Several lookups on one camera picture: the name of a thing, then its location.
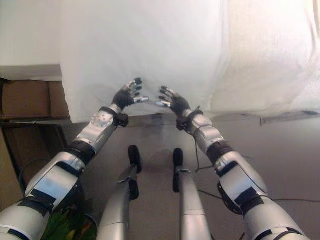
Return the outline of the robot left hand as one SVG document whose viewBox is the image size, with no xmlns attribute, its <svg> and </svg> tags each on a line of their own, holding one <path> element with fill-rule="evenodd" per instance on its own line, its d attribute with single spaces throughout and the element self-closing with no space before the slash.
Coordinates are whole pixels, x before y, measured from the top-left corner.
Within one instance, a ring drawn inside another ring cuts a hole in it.
<svg viewBox="0 0 320 240">
<path fill-rule="evenodd" d="M 131 105 L 149 102 L 150 98 L 140 93 L 140 90 L 143 88 L 142 84 L 143 82 L 140 77 L 130 81 L 117 92 L 112 100 L 112 104 L 123 111 Z"/>
</svg>

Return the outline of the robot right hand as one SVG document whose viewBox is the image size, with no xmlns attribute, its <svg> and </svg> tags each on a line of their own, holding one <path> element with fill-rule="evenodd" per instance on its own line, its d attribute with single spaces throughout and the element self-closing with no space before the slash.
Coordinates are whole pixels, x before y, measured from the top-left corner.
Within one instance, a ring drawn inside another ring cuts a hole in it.
<svg viewBox="0 0 320 240">
<path fill-rule="evenodd" d="M 155 102 L 157 107 L 170 109 L 177 117 L 187 117 L 192 112 L 188 101 L 176 91 L 162 86 L 159 92 L 159 101 Z"/>
</svg>

